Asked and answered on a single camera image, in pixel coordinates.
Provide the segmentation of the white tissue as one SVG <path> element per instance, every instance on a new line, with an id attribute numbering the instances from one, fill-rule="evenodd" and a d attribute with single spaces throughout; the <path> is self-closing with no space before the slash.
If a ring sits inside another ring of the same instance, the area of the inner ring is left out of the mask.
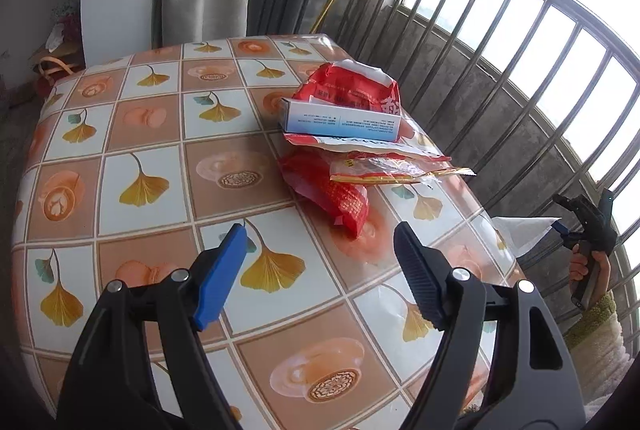
<path id="1" fill-rule="evenodd" d="M 493 217 L 491 224 L 497 234 L 498 248 L 509 250 L 515 258 L 532 250 L 551 230 L 559 218 L 553 217 Z"/>

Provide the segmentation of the small red snack packet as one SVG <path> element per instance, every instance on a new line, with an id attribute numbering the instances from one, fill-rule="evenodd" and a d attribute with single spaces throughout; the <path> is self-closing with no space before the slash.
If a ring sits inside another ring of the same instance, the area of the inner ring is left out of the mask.
<path id="1" fill-rule="evenodd" d="M 332 159 L 326 152 L 296 147 L 279 158 L 286 184 L 319 206 L 337 227 L 356 239 L 369 216 L 367 189 L 331 179 Z"/>

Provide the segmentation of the fuzzy right sleeve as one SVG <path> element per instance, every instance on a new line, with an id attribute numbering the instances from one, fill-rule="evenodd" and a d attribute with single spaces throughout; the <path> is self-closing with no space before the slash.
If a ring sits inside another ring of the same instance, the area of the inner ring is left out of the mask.
<path id="1" fill-rule="evenodd" d="M 613 394 L 632 364 L 611 291 L 582 313 L 564 341 L 577 372 L 586 413 L 594 414 Z"/>

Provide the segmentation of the patterned vinyl tablecloth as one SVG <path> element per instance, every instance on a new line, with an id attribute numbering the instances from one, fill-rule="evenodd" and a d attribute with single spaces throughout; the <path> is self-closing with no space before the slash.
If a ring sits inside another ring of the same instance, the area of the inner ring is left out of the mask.
<path id="1" fill-rule="evenodd" d="M 285 184 L 278 109 L 322 63 L 324 36 L 160 48 L 68 74 L 44 102 L 17 192 L 12 296 L 26 370 L 53 413 L 102 288 L 148 285 L 216 247 L 247 255 L 206 358 L 247 429 L 395 429 L 440 334 L 393 252 L 407 222 L 487 283 L 522 275 L 464 180 L 368 192 L 350 239 Z"/>

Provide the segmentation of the metal balcony railing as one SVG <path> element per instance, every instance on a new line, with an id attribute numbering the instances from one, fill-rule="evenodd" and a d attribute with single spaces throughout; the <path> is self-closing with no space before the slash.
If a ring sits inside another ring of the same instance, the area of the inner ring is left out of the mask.
<path id="1" fill-rule="evenodd" d="M 327 0 L 304 0 L 310 31 Z M 336 0 L 319 31 L 398 79 L 494 216 L 614 194 L 613 291 L 639 326 L 639 53 L 585 0 Z"/>

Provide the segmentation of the white blue cardboard box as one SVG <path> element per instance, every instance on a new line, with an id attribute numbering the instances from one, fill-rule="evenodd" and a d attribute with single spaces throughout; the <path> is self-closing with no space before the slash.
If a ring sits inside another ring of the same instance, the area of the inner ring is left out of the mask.
<path id="1" fill-rule="evenodd" d="M 290 98 L 281 99 L 279 114 L 279 123 L 288 133 L 385 142 L 398 139 L 401 121 L 397 114 Z"/>

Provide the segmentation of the large red white plastic bag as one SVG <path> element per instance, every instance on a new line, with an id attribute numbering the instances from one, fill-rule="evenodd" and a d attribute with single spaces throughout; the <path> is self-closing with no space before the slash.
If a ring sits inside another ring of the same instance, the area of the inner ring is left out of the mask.
<path id="1" fill-rule="evenodd" d="M 319 66 L 279 105 L 285 139 L 330 154 L 330 179 L 354 184 L 414 184 L 458 175 L 401 107 L 399 86 L 379 68 L 354 60 Z"/>

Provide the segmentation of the yellow pole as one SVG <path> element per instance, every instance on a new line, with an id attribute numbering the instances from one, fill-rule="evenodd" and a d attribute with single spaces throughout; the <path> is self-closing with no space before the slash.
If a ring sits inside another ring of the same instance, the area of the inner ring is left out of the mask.
<path id="1" fill-rule="evenodd" d="M 312 27 L 310 29 L 310 34 L 316 34 L 319 31 L 321 24 L 323 23 L 324 19 L 328 15 L 335 1 L 336 0 L 326 1 L 326 4 L 321 9 L 319 15 L 317 16 L 317 19 L 314 21 L 314 24 L 312 24 Z"/>

